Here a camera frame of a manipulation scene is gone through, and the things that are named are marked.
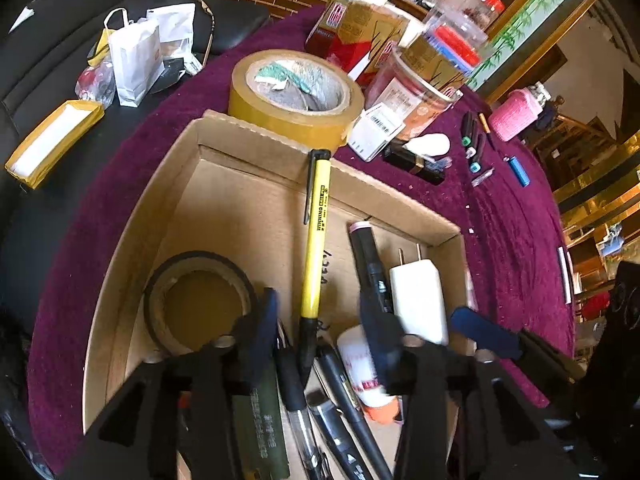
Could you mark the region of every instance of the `purple tablecloth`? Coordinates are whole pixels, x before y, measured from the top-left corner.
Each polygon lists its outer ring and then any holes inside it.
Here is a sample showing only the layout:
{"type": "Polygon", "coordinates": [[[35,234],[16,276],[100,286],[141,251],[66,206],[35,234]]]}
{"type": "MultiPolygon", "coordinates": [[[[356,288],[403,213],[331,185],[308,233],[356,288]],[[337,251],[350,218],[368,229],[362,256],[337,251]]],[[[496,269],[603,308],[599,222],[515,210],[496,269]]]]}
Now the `purple tablecloth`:
{"type": "MultiPolygon", "coordinates": [[[[30,417],[34,436],[52,469],[60,472],[82,437],[82,374],[94,307],[107,266],[131,211],[175,139],[207,109],[226,111],[233,66],[268,48],[303,50],[321,9],[282,20],[211,61],[151,114],[120,148],[82,203],[40,300],[29,362],[30,417]]],[[[459,127],[467,110],[486,105],[470,91],[430,128],[452,140],[454,165],[434,187],[385,164],[364,164],[349,148],[336,157],[399,189],[460,226],[480,310],[501,324],[525,326],[565,352],[574,339],[573,316],[562,300],[557,247],[562,244],[558,208],[545,175],[516,142],[497,140],[517,155],[531,178],[517,183],[510,168],[487,146],[485,165],[495,174],[478,188],[464,160],[459,127]]],[[[544,401],[516,370],[518,382],[544,401]]]]}

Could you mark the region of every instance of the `yellow pen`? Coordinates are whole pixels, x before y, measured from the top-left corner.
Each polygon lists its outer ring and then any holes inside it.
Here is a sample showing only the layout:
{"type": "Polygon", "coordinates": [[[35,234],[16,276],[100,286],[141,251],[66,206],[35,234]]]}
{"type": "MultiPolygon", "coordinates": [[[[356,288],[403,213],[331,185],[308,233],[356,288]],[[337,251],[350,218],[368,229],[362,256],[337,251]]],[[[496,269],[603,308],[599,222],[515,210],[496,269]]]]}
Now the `yellow pen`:
{"type": "Polygon", "coordinates": [[[329,150],[311,150],[309,152],[305,204],[305,224],[308,224],[309,228],[306,239],[305,276],[302,284],[297,359],[298,372],[303,386],[306,386],[316,358],[322,257],[329,205],[330,159],[331,152],[329,150]]]}

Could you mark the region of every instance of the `black tape roll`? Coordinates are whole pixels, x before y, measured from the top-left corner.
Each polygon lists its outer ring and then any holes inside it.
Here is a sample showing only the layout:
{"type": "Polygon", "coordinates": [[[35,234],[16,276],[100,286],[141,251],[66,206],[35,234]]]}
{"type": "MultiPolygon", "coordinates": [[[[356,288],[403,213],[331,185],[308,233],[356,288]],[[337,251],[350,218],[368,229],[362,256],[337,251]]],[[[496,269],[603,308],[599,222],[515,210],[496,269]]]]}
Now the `black tape roll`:
{"type": "Polygon", "coordinates": [[[146,284],[143,295],[143,313],[146,329],[153,342],[167,356],[185,354],[190,348],[182,345],[164,322],[164,294],[177,280],[191,272],[211,272],[223,278],[238,292],[242,313],[255,308],[258,299],[249,278],[228,258],[209,251],[188,251],[172,256],[160,265],[146,284]]]}

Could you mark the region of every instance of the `cardboard box flap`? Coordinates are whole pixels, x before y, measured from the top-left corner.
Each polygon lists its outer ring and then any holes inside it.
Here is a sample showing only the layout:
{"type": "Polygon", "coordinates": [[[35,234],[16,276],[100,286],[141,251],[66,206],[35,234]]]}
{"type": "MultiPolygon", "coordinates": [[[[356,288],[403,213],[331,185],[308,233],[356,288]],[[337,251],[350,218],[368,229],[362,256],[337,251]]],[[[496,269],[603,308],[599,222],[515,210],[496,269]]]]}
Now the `cardboard box flap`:
{"type": "MultiPolygon", "coordinates": [[[[212,110],[192,124],[198,129],[200,146],[268,170],[299,186],[306,185],[309,148],[303,144],[212,110]]],[[[460,233],[455,224],[407,195],[335,159],[329,194],[331,201],[349,204],[366,213],[363,217],[373,216],[430,246],[460,233]],[[393,199],[393,208],[380,200],[381,193],[393,199]]]]}

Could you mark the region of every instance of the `white paper bag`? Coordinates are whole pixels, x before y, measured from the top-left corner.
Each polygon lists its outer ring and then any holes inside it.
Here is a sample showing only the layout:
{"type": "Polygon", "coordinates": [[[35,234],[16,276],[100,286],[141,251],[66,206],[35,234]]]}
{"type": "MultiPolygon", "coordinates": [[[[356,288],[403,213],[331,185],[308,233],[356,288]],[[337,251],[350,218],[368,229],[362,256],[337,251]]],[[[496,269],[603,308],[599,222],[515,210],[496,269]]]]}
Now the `white paper bag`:
{"type": "Polygon", "coordinates": [[[191,75],[202,70],[202,64],[192,53],[193,19],[196,4],[178,4],[148,9],[146,17],[158,20],[162,59],[184,59],[184,67],[191,75]]]}
{"type": "Polygon", "coordinates": [[[112,10],[104,20],[115,12],[122,12],[124,27],[109,34],[109,51],[113,61],[116,90],[120,106],[137,107],[164,71],[160,53],[160,30],[156,20],[129,23],[127,10],[112,10]]]}

